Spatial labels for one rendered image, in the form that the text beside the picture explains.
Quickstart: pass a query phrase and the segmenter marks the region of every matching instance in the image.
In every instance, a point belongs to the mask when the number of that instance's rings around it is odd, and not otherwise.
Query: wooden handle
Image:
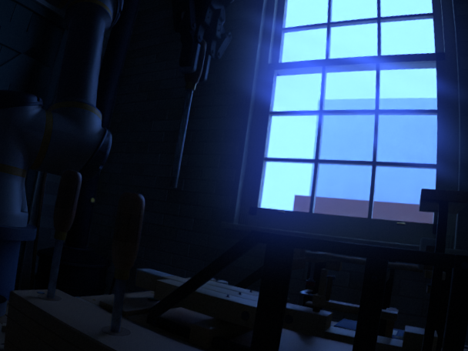
[[[142,234],[145,198],[141,194],[124,194],[119,201],[112,240],[112,262],[116,279],[129,279],[135,264]]]
[[[81,173],[73,170],[63,172],[58,186],[57,200],[55,200],[54,228],[56,239],[65,240],[67,232],[72,227],[81,187]]]

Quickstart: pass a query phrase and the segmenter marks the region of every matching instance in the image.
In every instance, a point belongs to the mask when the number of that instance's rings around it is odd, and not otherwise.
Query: window muntin
[[[313,147],[316,149],[317,155],[314,159],[302,159],[300,162],[289,163],[291,165],[306,163],[312,165],[312,167],[310,167],[313,171],[312,188],[310,196],[304,195],[304,193],[296,194],[299,197],[298,202],[301,202],[302,208],[294,206],[294,202],[292,202],[292,210],[298,212],[323,212],[333,215],[374,219],[391,219],[388,216],[389,212],[397,211],[393,215],[393,218],[396,217],[399,221],[427,223],[432,223],[433,221],[433,214],[419,212],[419,208],[416,209],[414,207],[416,203],[410,203],[409,200],[404,197],[401,199],[394,199],[394,201],[388,201],[385,200],[385,196],[382,197],[382,194],[391,192],[392,188],[389,187],[389,184],[392,182],[390,180],[391,176],[399,176],[401,174],[404,177],[402,173],[408,173],[407,171],[404,172],[404,169],[412,169],[412,173],[416,173],[415,179],[419,177],[426,178],[427,175],[424,175],[424,173],[431,173],[432,176],[431,180],[427,178],[419,182],[415,180],[416,184],[413,184],[413,187],[411,187],[408,182],[406,187],[409,186],[411,188],[410,192],[415,193],[419,191],[420,194],[420,190],[423,188],[435,189],[436,162],[434,158],[436,158],[437,99],[436,93],[434,95],[433,91],[436,90],[436,85],[434,85],[434,78],[436,77],[436,58],[434,57],[433,61],[427,62],[415,62],[414,57],[411,58],[411,56],[407,59],[408,62],[401,60],[401,58],[398,63],[389,62],[389,64],[386,64],[379,61],[379,58],[383,55],[435,53],[432,0],[430,10],[427,8],[429,5],[426,0],[425,8],[421,8],[419,11],[415,11],[415,8],[411,5],[406,5],[399,11],[392,11],[391,8],[388,8],[390,7],[389,2],[391,2],[391,0],[384,1],[386,2],[386,15],[389,17],[383,17],[381,14],[381,9],[383,7],[382,0],[376,0],[379,4],[376,4],[377,10],[375,17],[372,17],[370,13],[364,15],[362,12],[364,12],[365,9],[361,9],[360,15],[368,17],[360,17],[357,15],[356,17],[343,17],[343,21],[333,22],[333,0],[329,0],[329,13],[326,26],[322,23],[318,23],[318,25],[309,24],[302,27],[284,28],[282,30],[280,63],[322,59],[325,61],[322,71],[322,89],[320,93],[319,109],[315,109],[314,111],[307,109],[300,110],[302,115],[317,116],[317,134],[311,140],[311,142],[314,142]],[[334,18],[337,20],[341,19],[339,16],[335,16]],[[413,34],[405,36],[403,34],[404,31],[413,31]],[[291,34],[294,34],[296,38],[301,38],[302,41],[296,40],[296,42],[293,43],[293,41],[290,40],[292,36],[289,36]],[[333,83],[336,67],[332,69],[332,67],[328,66],[326,63],[328,59],[359,58],[363,56],[374,56],[376,58],[375,65],[373,66],[375,78],[374,81],[370,81],[367,85],[369,86],[367,89],[370,89],[370,85],[375,85],[375,91],[373,93],[375,96],[370,96],[372,94],[371,92],[365,96],[353,96],[353,94],[359,94],[359,91],[357,91],[359,88],[356,85],[356,90],[351,90],[347,98],[330,98],[328,95],[333,94],[330,94],[329,90],[333,89],[333,87],[327,86],[327,78],[330,76],[330,83]],[[358,68],[359,67],[356,66],[355,69],[352,69],[351,66],[351,69],[348,67],[347,70],[350,75],[354,75],[353,73],[357,75],[359,71],[362,71],[362,69]],[[398,72],[403,70],[412,71],[412,73],[407,72],[407,75],[411,75],[414,79],[419,79],[418,85],[405,87],[405,82],[402,81],[403,73],[397,76]],[[281,75],[277,72],[275,78],[278,77],[281,77]],[[382,89],[380,88],[381,79],[383,83]],[[398,79],[401,81],[400,88],[396,86]],[[424,92],[422,92],[422,85],[427,85],[428,83],[430,83],[430,87],[424,89]],[[398,92],[392,93],[392,91],[389,91],[392,85],[393,91],[399,89],[401,92],[398,94]],[[316,94],[317,92],[315,91],[313,98],[311,98],[314,100],[314,103],[316,103],[317,100]],[[359,105],[359,102],[349,105],[346,104],[348,101],[353,103],[353,100],[360,101],[362,104]],[[272,111],[270,112],[272,115],[275,114],[273,109],[274,108],[271,108]],[[277,113],[281,113],[282,115],[294,115],[299,112],[297,108],[288,110],[286,104],[284,104],[282,106],[282,111]],[[327,129],[327,124],[333,121],[333,119],[339,121],[341,118],[341,121],[345,122],[347,119],[356,117],[368,118],[369,122],[360,125],[359,129],[357,129],[356,132],[353,131],[351,134],[347,133],[349,132],[349,126],[352,125],[349,122],[347,124],[335,123],[337,129],[334,131],[332,129]],[[435,138],[432,141],[430,139],[424,139],[421,135],[417,135],[415,129],[413,129],[413,137],[408,139],[408,142],[403,142],[405,147],[399,148],[400,154],[390,155],[395,161],[387,161],[389,160],[389,156],[386,156],[384,152],[391,153],[395,151],[388,146],[389,142],[395,145],[396,141],[398,139],[401,140],[401,137],[404,135],[402,133],[400,135],[395,135],[393,138],[390,136],[389,138],[391,125],[397,123],[403,127],[406,126],[403,123],[406,117],[424,121],[424,129],[431,137]],[[350,137],[353,134],[361,136],[359,141],[357,139],[353,141]],[[327,151],[325,148],[326,145],[332,147],[333,144],[338,149],[335,151],[333,151],[333,149],[328,149]],[[410,157],[411,155],[409,152],[418,144],[423,144],[424,146],[424,149],[422,149],[423,159],[419,156],[416,159]],[[282,158],[282,163],[285,165],[290,159],[292,158]],[[265,168],[269,163],[277,162],[278,160],[279,159],[275,158],[265,158]],[[321,168],[323,168],[322,173],[325,173],[327,165],[330,165],[330,168],[334,167],[335,170],[338,170],[336,175],[320,175]],[[359,175],[355,175],[353,177],[353,180],[361,178],[360,183],[362,183],[362,189],[368,189],[369,194],[366,195],[368,196],[366,199],[360,199],[362,196],[360,198],[359,196],[347,196],[343,198],[344,195],[340,195],[340,192],[336,191],[343,183],[351,181],[351,179],[345,181],[341,179],[343,176],[340,177],[339,173],[346,173],[345,168],[348,168],[348,172],[350,172],[349,168],[354,170],[361,168],[366,169],[368,171],[367,174],[370,173],[370,177],[368,175],[361,175],[360,177]],[[264,186],[266,178],[265,173],[264,170],[260,191],[263,198],[268,196],[266,187]],[[327,187],[323,184],[328,184],[330,191],[334,191],[336,194],[332,194],[331,196],[320,195],[323,189]],[[355,191],[356,194],[361,193],[361,190],[358,191],[357,188]],[[307,204],[309,205],[309,210],[303,208],[306,207]],[[259,203],[259,207],[271,208],[262,202]]]

